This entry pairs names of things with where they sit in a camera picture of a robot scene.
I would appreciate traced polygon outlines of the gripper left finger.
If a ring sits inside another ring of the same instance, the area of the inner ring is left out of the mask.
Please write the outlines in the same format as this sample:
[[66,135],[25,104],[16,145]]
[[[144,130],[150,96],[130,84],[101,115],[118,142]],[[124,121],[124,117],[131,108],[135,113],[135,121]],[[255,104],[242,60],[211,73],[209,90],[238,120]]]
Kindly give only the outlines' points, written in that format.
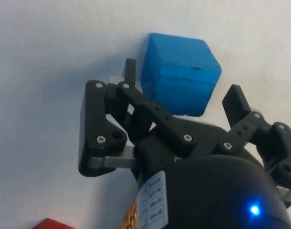
[[98,177],[127,168],[135,177],[159,171],[193,173],[197,145],[192,124],[173,117],[135,87],[134,59],[126,59],[124,80],[85,84],[80,113],[79,172]]

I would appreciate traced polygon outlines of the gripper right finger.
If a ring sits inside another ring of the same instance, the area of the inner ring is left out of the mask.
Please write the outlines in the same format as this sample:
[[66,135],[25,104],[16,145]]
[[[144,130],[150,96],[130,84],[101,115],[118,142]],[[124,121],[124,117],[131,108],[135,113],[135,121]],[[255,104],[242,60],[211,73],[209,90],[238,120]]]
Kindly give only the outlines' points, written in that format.
[[264,171],[271,177],[286,207],[291,206],[291,128],[282,123],[269,124],[249,106],[239,85],[233,84],[222,105],[230,130],[217,144],[215,152],[238,156],[247,143],[255,145]]

